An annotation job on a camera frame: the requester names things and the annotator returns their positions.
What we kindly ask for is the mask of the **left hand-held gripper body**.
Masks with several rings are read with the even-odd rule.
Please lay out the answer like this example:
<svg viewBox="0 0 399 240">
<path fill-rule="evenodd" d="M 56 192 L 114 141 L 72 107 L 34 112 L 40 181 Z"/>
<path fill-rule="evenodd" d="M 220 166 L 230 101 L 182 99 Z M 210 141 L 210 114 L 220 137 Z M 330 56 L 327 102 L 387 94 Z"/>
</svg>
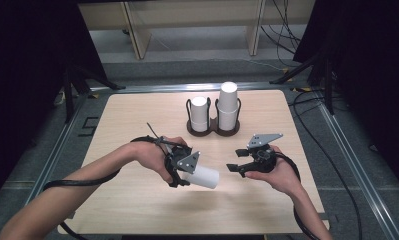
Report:
<svg viewBox="0 0 399 240">
<path fill-rule="evenodd" d="M 184 173 L 193 173 L 196 169 L 200 152 L 192 152 L 190 147 L 175 146 L 166 155 L 164 166 L 173 180 L 184 180 L 178 174 L 179 171 Z"/>
</svg>

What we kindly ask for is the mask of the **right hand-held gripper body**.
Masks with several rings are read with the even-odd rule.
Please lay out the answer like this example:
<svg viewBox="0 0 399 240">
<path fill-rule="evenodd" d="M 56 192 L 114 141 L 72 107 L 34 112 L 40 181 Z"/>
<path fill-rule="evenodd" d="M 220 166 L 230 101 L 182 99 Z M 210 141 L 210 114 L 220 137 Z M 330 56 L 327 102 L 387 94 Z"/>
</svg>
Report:
<svg viewBox="0 0 399 240">
<path fill-rule="evenodd" d="M 247 152 L 252 156 L 253 161 L 244 167 L 244 171 L 271 172 L 276 164 L 276 154 L 269 143 L 282 136 L 282 133 L 254 134 L 247 144 Z"/>
</svg>

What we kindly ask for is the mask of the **white paper cup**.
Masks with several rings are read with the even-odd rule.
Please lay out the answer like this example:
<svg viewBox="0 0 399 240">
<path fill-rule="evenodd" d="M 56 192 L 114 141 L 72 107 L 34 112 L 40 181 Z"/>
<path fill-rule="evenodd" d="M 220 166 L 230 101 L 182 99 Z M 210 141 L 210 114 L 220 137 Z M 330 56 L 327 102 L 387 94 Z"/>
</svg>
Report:
<svg viewBox="0 0 399 240">
<path fill-rule="evenodd" d="M 184 173 L 183 178 L 191 184 L 215 189 L 219 183 L 220 175 L 215 169 L 198 165 L 193 173 Z"/>
</svg>

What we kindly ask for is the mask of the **dark double cup holder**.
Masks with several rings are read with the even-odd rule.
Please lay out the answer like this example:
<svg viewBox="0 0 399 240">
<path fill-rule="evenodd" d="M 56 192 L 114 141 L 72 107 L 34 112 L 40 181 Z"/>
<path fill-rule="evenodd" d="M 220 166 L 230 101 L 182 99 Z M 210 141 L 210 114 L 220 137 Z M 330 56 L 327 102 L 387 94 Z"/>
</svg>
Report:
<svg viewBox="0 0 399 240">
<path fill-rule="evenodd" d="M 196 132 L 192 128 L 192 126 L 191 126 L 191 100 L 192 99 L 188 99 L 186 101 L 186 103 L 185 103 L 185 108 L 186 108 L 187 116 L 188 116 L 188 120 L 187 120 L 187 123 L 186 123 L 187 131 L 190 134 L 192 134 L 193 136 L 197 136 L 197 137 L 206 136 L 206 135 L 210 134 L 211 132 L 215 132 L 216 134 L 218 134 L 220 136 L 225 136 L 225 137 L 235 135 L 240 129 L 239 115 L 240 115 L 240 110 L 241 110 L 241 107 L 242 107 L 241 100 L 238 98 L 238 112 L 237 112 L 237 120 L 236 120 L 235 127 L 232 130 L 230 130 L 230 131 L 224 131 L 224 130 L 219 128 L 218 108 L 217 108 L 218 99 L 215 100 L 215 108 L 216 108 L 216 111 L 217 111 L 217 116 L 215 118 L 211 118 L 210 117 L 211 99 L 209 97 L 207 97 L 206 99 L 207 99 L 207 104 L 208 104 L 208 107 L 207 107 L 207 110 L 208 110 L 208 113 L 207 113 L 207 117 L 208 117 L 207 125 L 208 125 L 208 128 L 207 128 L 207 130 L 204 131 L 204 132 Z"/>
</svg>

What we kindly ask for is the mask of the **short stack of white cups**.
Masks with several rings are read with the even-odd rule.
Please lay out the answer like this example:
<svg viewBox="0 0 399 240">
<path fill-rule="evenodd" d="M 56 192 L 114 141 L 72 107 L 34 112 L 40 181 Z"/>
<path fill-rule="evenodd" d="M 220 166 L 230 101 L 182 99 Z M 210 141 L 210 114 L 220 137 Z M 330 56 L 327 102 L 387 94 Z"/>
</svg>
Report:
<svg viewBox="0 0 399 240">
<path fill-rule="evenodd" d="M 208 128 L 207 99 L 203 96 L 191 100 L 191 126 L 196 132 L 204 132 Z"/>
</svg>

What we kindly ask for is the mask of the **person's right hand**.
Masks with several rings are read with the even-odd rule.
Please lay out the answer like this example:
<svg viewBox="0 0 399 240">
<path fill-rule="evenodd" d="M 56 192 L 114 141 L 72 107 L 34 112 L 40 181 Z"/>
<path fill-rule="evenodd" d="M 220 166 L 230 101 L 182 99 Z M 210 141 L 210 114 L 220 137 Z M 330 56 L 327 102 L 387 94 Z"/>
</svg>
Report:
<svg viewBox="0 0 399 240">
<path fill-rule="evenodd" d="M 289 197 L 298 196 L 303 191 L 293 168 L 282 158 L 277 159 L 275 168 L 269 173 L 248 171 L 245 176 L 249 179 L 265 181 L 272 188 Z"/>
</svg>

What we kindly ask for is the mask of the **person's left hand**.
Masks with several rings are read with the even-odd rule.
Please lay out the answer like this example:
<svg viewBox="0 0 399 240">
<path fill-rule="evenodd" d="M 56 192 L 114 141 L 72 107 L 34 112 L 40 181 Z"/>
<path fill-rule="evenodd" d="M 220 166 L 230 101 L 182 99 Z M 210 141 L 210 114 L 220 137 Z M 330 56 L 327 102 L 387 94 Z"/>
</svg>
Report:
<svg viewBox="0 0 399 240">
<path fill-rule="evenodd" d="M 172 178 L 164 166 L 164 160 L 173 147 L 187 147 L 184 140 L 180 137 L 166 139 L 165 137 L 143 136 L 133 139 L 132 143 L 136 150 L 134 159 L 143 167 L 158 173 L 169 185 L 172 182 Z"/>
</svg>

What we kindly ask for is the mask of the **tall stack of white cups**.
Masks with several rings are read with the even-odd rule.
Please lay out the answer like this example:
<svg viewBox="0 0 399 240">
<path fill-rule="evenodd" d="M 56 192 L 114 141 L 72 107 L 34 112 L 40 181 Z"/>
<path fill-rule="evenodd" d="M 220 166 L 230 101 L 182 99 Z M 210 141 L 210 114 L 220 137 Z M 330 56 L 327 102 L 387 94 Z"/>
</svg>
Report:
<svg viewBox="0 0 399 240">
<path fill-rule="evenodd" d="M 217 103 L 219 128 L 224 131 L 232 130 L 236 125 L 238 112 L 237 84 L 224 82 L 221 85 Z"/>
</svg>

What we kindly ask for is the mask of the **black tripod stand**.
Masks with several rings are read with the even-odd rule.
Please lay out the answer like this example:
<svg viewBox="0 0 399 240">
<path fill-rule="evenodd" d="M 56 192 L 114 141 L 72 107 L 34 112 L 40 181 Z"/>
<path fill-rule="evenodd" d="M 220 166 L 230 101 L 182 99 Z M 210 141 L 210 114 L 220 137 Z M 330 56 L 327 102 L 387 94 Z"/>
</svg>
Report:
<svg viewBox="0 0 399 240">
<path fill-rule="evenodd" d="M 102 75 L 96 74 L 93 71 L 87 70 L 78 65 L 67 65 L 63 75 L 63 90 L 66 106 L 66 123 L 75 115 L 75 107 L 73 102 L 73 88 L 79 94 L 88 94 L 90 86 L 86 82 L 87 79 L 92 79 L 98 83 L 109 87 L 112 90 L 122 90 L 124 86 L 117 85 L 108 80 L 105 73 Z"/>
<path fill-rule="evenodd" d="M 322 85 L 324 92 L 325 107 L 331 115 L 334 114 L 332 103 L 333 75 L 331 54 L 327 51 L 320 50 L 314 56 L 310 57 L 304 63 L 295 67 L 292 71 L 284 74 L 277 80 L 270 81 L 270 84 L 284 84 L 289 79 L 302 73 L 308 68 L 312 68 L 308 76 L 308 83 L 311 86 Z"/>
</svg>

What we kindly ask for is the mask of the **black curtain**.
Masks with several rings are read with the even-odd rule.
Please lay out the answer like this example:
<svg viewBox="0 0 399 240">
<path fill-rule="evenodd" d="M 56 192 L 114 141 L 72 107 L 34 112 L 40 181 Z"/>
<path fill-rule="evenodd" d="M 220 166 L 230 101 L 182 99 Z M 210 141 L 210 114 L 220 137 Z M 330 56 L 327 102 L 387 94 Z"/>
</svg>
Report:
<svg viewBox="0 0 399 240">
<path fill-rule="evenodd" d="M 333 52 L 337 85 L 399 181 L 399 0 L 315 0 L 294 56 Z"/>
<path fill-rule="evenodd" d="M 0 0 L 0 189 L 59 90 L 111 87 L 79 5 L 84 0 Z"/>
</svg>

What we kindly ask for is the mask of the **light wooden shelf unit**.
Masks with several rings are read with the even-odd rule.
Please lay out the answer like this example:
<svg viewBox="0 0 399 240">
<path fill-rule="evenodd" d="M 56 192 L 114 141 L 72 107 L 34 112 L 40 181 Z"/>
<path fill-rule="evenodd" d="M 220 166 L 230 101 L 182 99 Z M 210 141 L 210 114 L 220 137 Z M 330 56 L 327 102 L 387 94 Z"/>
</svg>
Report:
<svg viewBox="0 0 399 240">
<path fill-rule="evenodd" d="M 145 57 L 157 28 L 243 26 L 249 54 L 257 54 L 261 26 L 306 24 L 316 0 L 80 0 L 90 30 L 126 30 L 134 56 Z"/>
</svg>

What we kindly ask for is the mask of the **metal floor rail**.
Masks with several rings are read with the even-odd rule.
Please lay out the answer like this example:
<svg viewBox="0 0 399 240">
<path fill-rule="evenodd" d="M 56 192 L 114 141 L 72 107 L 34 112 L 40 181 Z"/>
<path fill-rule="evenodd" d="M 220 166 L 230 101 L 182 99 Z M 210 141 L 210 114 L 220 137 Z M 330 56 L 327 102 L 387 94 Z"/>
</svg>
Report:
<svg viewBox="0 0 399 240">
<path fill-rule="evenodd" d="M 393 215 L 360 163 L 360 159 L 347 140 L 337 119 L 330 114 L 325 106 L 321 106 L 320 111 L 386 238 L 388 240 L 399 240 L 399 228 L 393 219 Z"/>
<path fill-rule="evenodd" d="M 74 98 L 75 113 L 66 120 L 64 103 L 52 107 L 28 149 L 1 190 L 2 215 L 8 222 L 33 200 L 50 180 L 63 179 L 79 169 L 101 114 L 95 99 Z"/>
</svg>

